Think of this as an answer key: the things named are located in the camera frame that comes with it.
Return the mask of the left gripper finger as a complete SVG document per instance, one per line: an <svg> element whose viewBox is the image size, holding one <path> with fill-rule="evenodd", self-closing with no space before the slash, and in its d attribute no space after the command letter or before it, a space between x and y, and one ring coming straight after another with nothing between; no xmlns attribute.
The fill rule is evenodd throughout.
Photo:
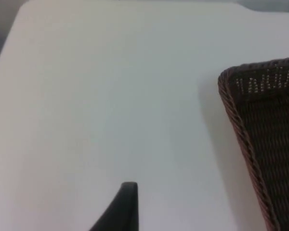
<svg viewBox="0 0 289 231"><path fill-rule="evenodd" d="M124 182L90 231L138 231L138 184Z"/></svg>

